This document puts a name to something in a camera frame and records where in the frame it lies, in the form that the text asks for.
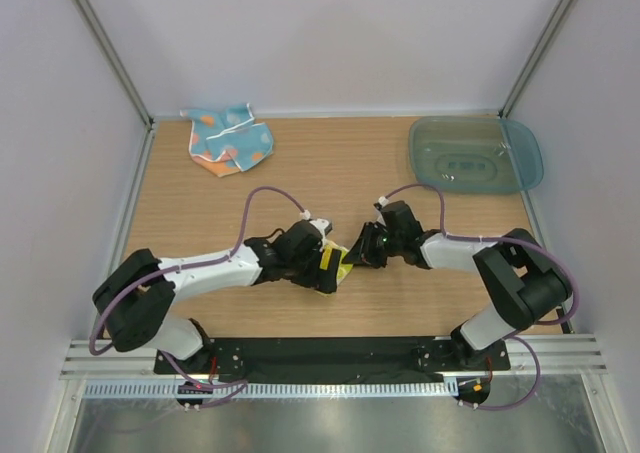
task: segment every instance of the metal extrusion frame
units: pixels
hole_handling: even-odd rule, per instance
[[[530,78],[542,61],[545,53],[551,47],[553,39],[560,31],[575,1],[576,0],[558,1],[509,93],[505,104],[500,110],[500,116],[508,117],[513,110],[514,105],[526,89]],[[142,145],[138,167],[135,171],[127,204],[120,221],[119,234],[115,241],[109,265],[107,265],[108,272],[111,272],[121,261],[126,248],[142,180],[155,138],[155,125],[89,0],[72,0],[72,2],[86,21],[90,33],[96,40],[133,106],[138,111],[142,121],[147,126],[147,135]],[[536,238],[544,242],[544,232],[541,231],[531,203],[531,198],[526,192],[523,193],[523,202]],[[595,337],[589,334],[570,334],[534,335],[524,336],[523,338],[530,342],[538,355],[542,374],[580,374],[582,376],[587,396],[607,451],[616,453],[628,451],[628,445],[625,442],[624,435],[620,430],[620,424],[617,421],[615,395],[612,393],[612,380],[607,372]],[[145,385],[146,387],[152,387],[153,385],[158,385],[158,382],[165,386],[175,386],[176,382],[179,381],[178,377],[174,375],[159,377],[153,374],[152,370],[156,355],[155,350],[141,348],[131,353],[117,353],[111,350],[105,355],[96,358],[90,355],[87,345],[87,341],[72,342],[66,356],[60,374],[60,384],[62,385],[63,393],[61,394],[58,415],[51,430],[47,449],[49,453],[66,452],[68,450],[81,400],[85,394],[87,398],[95,397],[95,395],[100,395],[100,398],[115,398],[117,395],[122,397],[122,395],[126,394],[149,394],[149,391],[154,391],[156,395],[168,395],[169,397],[173,397],[176,394],[175,389],[172,388],[160,390],[157,388],[155,390],[145,389]],[[520,343],[507,342],[507,351],[512,362],[512,369],[510,371],[495,372],[496,375],[535,374],[532,358]],[[454,380],[456,375],[462,374],[468,376],[470,372],[447,373],[445,375],[445,381],[442,384],[444,385],[442,389],[438,387],[425,387],[422,389],[417,388],[411,391],[403,391],[402,389],[394,389],[393,386],[395,385],[391,385],[392,388],[389,390],[373,392],[362,391],[362,394],[387,394],[387,396],[402,396],[403,394],[414,396],[451,394],[451,391],[448,390],[450,386],[447,385],[452,384],[451,380]],[[122,389],[117,387],[118,385],[132,385],[133,383],[141,385],[142,389]],[[337,392],[337,396],[344,397],[351,397],[358,394],[358,385],[352,386],[356,388],[340,391],[334,390],[333,394],[336,396]],[[283,395],[286,394],[286,391],[287,390],[277,391],[273,397],[284,397]],[[265,395],[273,395],[274,393],[269,393],[269,391],[258,388],[254,389],[252,394],[265,397]],[[327,390],[323,390],[322,385],[320,385],[319,389],[305,390],[303,392],[294,391],[289,394],[311,394],[312,396],[315,395],[314,397],[318,397],[323,394],[331,394],[331,392],[327,393]]]
[[[533,50],[531,50],[527,61],[522,67],[522,70],[520,70],[520,74],[518,75],[516,82],[511,88],[511,91],[509,92],[509,95],[507,96],[507,99],[505,100],[505,103],[500,110],[499,116],[501,118],[508,118],[513,111],[513,108],[522,96],[522,93],[527,88],[531,77],[538,68],[538,65],[540,65],[540,62],[544,58],[544,55],[547,53],[547,51],[549,51],[553,40],[560,32],[564,21],[566,20],[571,11],[571,8],[576,3],[576,1],[577,0],[558,0],[558,2],[556,3],[551,16],[547,20],[547,24],[542,29],[542,32],[540,33],[540,36],[538,37]]]
[[[602,385],[608,378],[607,368],[593,335],[528,335],[523,336],[539,358],[543,375],[582,375],[585,385],[591,385],[590,400],[594,415],[608,451],[623,452],[624,439],[617,423],[611,421],[613,411]],[[100,340],[98,346],[107,344]],[[495,375],[534,375],[535,366],[529,352],[518,342],[508,341],[507,352],[512,369],[497,371]],[[174,398],[181,379],[177,375],[154,375],[156,350],[139,348],[129,353],[107,351],[94,357],[88,350],[88,341],[73,341],[67,352],[60,374],[66,390],[53,429],[49,453],[67,451],[76,424],[82,398]],[[484,374],[478,372],[449,372],[444,382],[424,385],[254,385],[245,398],[353,398],[454,395],[457,376]]]

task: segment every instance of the metal floor panel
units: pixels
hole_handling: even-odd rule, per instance
[[[491,404],[514,401],[531,377],[496,377]],[[200,412],[172,400],[83,400],[69,451],[122,453],[600,453],[582,379],[542,378],[538,394],[512,411],[458,407],[451,398],[237,401]]]

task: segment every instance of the cloth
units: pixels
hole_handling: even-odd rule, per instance
[[[254,123],[249,104],[222,112],[187,109],[180,116],[191,120],[189,154],[216,176],[247,171],[273,152],[273,136],[264,123]]]

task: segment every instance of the white wall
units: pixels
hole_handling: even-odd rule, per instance
[[[557,0],[91,0],[147,107],[493,110]]]
[[[638,0],[579,0],[513,116],[539,140],[534,206],[580,281],[576,325],[597,335],[638,445],[639,20]]]
[[[42,451],[144,134],[69,0],[0,0],[0,438]]]

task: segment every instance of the yellow object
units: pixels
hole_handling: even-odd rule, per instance
[[[329,259],[331,258],[331,252],[333,250],[340,250],[340,253],[341,253],[340,266],[338,267],[338,274],[336,275],[336,284],[339,285],[342,282],[342,280],[344,280],[346,276],[349,274],[349,272],[353,268],[353,265],[344,265],[342,263],[342,259],[345,257],[347,253],[349,253],[349,250],[347,248],[345,248],[344,246],[340,246],[331,240],[327,240],[327,243],[324,247],[324,251],[322,252],[322,259],[320,260],[321,270],[326,270],[327,268],[329,268]]]

